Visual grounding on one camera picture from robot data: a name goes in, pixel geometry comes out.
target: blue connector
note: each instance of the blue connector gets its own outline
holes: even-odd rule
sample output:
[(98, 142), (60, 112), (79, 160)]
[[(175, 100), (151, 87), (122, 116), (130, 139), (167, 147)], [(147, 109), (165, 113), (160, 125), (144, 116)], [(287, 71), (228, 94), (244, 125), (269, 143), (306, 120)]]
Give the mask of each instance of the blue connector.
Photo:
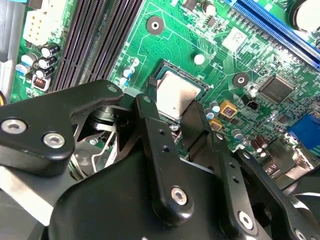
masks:
[(320, 71), (320, 51), (288, 29), (282, 22), (252, 0), (224, 0), (298, 57)]
[(320, 157), (320, 119), (312, 114), (305, 115), (288, 129), (288, 133)]

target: green circuit board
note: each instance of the green circuit board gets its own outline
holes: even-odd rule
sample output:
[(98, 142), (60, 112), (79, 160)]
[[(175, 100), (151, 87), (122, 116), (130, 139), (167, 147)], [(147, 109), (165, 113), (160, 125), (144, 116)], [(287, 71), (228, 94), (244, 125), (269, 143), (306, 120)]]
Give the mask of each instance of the green circuit board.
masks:
[[(61, 21), (59, 21), (55, 27), (52, 29), (48, 42), (57, 43), (60, 48), (62, 48), (66, 41), (66, 36), (69, 30), (69, 25), (73, 16), (73, 12), (75, 10), (76, 0), (67, 0), (65, 3), (63, 17)], [(31, 7), (26, 7), (24, 20), (26, 20), (28, 11), (33, 11), (34, 9)], [(41, 46), (35, 46), (33, 44), (28, 43), (23, 37), (20, 40), (19, 52), (17, 63), (21, 62), (21, 56), (27, 53), (34, 53), (39, 58), (41, 57)], [(25, 100), (28, 98), (33, 98), (37, 96), (43, 95), (44, 92), (35, 89), (31, 86), (31, 80), (26, 76), (18, 74), (15, 72), (14, 81), (12, 86), (12, 94), (11, 94), (11, 102), (18, 102), (20, 100)]]
[[(272, 13), (286, 19), (286, 11), (279, 3), (272, 4), (274, 1), (271, 0), (258, 2), (262, 6), (271, 4)], [(214, 17), (216, 23), (208, 26), (208, 16), (203, 13), (201, 2), (190, 11), (180, 0), (147, 0), (110, 79), (118, 83), (124, 67), (138, 58), (139, 65), (135, 67), (128, 86), (143, 90), (147, 77), (153, 76), (162, 60), (168, 61), (209, 87), (200, 100), (205, 107), (211, 101), (221, 103), (224, 100), (237, 107), (234, 119), (238, 123), (220, 119), (223, 125), (221, 132), (226, 135), (232, 150), (246, 148), (254, 153), (250, 146), (254, 136), (262, 134), (270, 141), (283, 136), (287, 126), (319, 107), (316, 99), (320, 95), (320, 74), (303, 61), (294, 60), (290, 52), (227, 4), (220, 0), (213, 1), (213, 4), (217, 13)], [(164, 30), (159, 35), (152, 35), (147, 30), (147, 21), (153, 16), (164, 21)], [(236, 52), (232, 52), (225, 47), (224, 40), (233, 34), (235, 28), (246, 35), (246, 39)], [(314, 41), (315, 36), (310, 34), (309, 43)], [(205, 56), (201, 65), (194, 63), (193, 57), (198, 53)], [(249, 75), (250, 81), (245, 87), (233, 85), (237, 73)], [(291, 94), (280, 104), (259, 94), (261, 86), (272, 76), (281, 77), (293, 87)], [(244, 94), (256, 96), (255, 101), (260, 106), (257, 111), (244, 105), (241, 100)], [(277, 121), (282, 115), (287, 116), (285, 123)], [(241, 130), (244, 135), (242, 142), (237, 142), (232, 136), (234, 129)]]

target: capacitor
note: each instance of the capacitor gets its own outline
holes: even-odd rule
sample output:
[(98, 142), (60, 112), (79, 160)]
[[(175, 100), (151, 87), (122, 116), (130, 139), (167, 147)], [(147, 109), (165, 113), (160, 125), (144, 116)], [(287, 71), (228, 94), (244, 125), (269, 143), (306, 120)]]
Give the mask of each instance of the capacitor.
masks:
[(15, 66), (15, 70), (21, 75), (26, 75), (31, 71), (31, 66), (19, 63)]
[(126, 79), (125, 77), (121, 77), (121, 78), (119, 79), (119, 84), (126, 87), (126, 86), (128, 86), (129, 81), (128, 81), (128, 79)]
[(58, 60), (55, 56), (49, 58), (41, 57), (38, 61), (38, 64), (40, 68), (47, 69), (51, 67), (53, 64), (55, 64), (57, 61)]
[(202, 65), (205, 62), (205, 55), (198, 53), (194, 56), (193, 61), (196, 65)]
[(38, 60), (38, 56), (35, 55), (32, 52), (29, 52), (27, 54), (24, 54), (21, 56), (21, 62), (23, 62), (25, 65), (33, 66), (33, 64)]
[(211, 120), (211, 119), (213, 119), (214, 117), (215, 117), (215, 114), (212, 112), (212, 109), (211, 108), (206, 108), (205, 110), (204, 110), (204, 112), (205, 112), (205, 115), (206, 115), (206, 118), (208, 119), (208, 120)]
[(212, 112), (217, 114), (220, 112), (220, 106), (219, 103), (216, 101), (210, 102), (210, 108), (212, 109)]
[(135, 73), (135, 68), (133, 66), (126, 66), (123, 70), (122, 75), (126, 78), (129, 79), (131, 76)]
[(44, 56), (45, 58), (53, 57), (59, 52), (60, 52), (60, 47), (55, 42), (47, 43), (46, 45), (43, 45), (41, 48), (42, 56)]
[(254, 150), (257, 152), (257, 153), (261, 153), (262, 152), (262, 148), (261, 146), (258, 144), (258, 142), (256, 140), (252, 140), (250, 142), (251, 146), (254, 148)]
[(216, 7), (213, 5), (211, 2), (206, 1), (202, 4), (202, 10), (205, 14), (210, 15), (210, 16), (215, 16), (216, 15)]
[(43, 68), (38, 68), (37, 71), (35, 71), (35, 74), (37, 75), (38, 78), (46, 78), (49, 77), (51, 74), (53, 74), (55, 71), (55, 68), (53, 66), (50, 66), (47, 69), (43, 69)]
[(255, 137), (255, 140), (257, 141), (257, 143), (263, 148), (267, 148), (268, 147), (268, 142), (267, 140), (264, 138), (264, 136), (262, 135), (257, 135)]
[(267, 156), (266, 152), (264, 151), (260, 152), (260, 157), (264, 158), (265, 156)]
[(237, 142), (241, 142), (245, 138), (240, 129), (234, 129), (231, 134)]

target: black chip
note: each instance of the black chip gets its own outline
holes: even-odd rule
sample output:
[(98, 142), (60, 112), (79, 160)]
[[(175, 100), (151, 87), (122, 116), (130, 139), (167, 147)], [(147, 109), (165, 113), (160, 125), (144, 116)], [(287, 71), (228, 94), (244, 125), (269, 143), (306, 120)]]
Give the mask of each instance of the black chip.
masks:
[(210, 17), (209, 21), (207, 22), (207, 25), (212, 27), (213, 25), (215, 25), (216, 20), (213, 17)]
[(275, 104), (280, 104), (294, 88), (278, 76), (270, 77), (259, 89), (261, 94)]
[(287, 115), (281, 114), (278, 118), (278, 122), (285, 124), (286, 122), (289, 121), (289, 117)]
[(239, 120), (234, 118), (234, 119), (231, 120), (230, 123), (233, 124), (233, 125), (237, 125), (239, 123)]
[(193, 11), (197, 5), (197, 0), (187, 0), (184, 6), (189, 9), (190, 11)]

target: mounting hole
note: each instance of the mounting hole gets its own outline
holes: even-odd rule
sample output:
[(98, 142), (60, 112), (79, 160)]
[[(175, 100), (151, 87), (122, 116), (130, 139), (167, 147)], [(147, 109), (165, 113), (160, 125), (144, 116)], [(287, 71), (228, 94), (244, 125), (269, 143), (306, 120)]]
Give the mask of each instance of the mounting hole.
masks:
[(245, 82), (245, 78), (244, 77), (239, 77), (238, 78), (238, 83), (239, 84), (243, 84)]
[(154, 21), (151, 23), (151, 27), (153, 30), (158, 30), (159, 29), (159, 23), (157, 21)]
[(108, 86), (108, 89), (113, 93), (118, 92), (118, 90), (114, 86)]
[(165, 131), (163, 131), (162, 129), (159, 129), (159, 133), (160, 133), (161, 135), (166, 135)]
[(166, 146), (166, 145), (164, 145), (164, 146), (162, 147), (162, 149), (163, 149), (163, 151), (166, 152), (166, 153), (169, 153), (169, 152), (170, 152), (169, 147)]
[(143, 100), (145, 100), (147, 103), (151, 103), (151, 100), (148, 96), (143, 96)]
[(237, 183), (237, 184), (239, 183), (238, 178), (236, 178), (235, 176), (233, 176), (232, 179), (233, 179), (233, 181), (234, 181), (235, 183)]

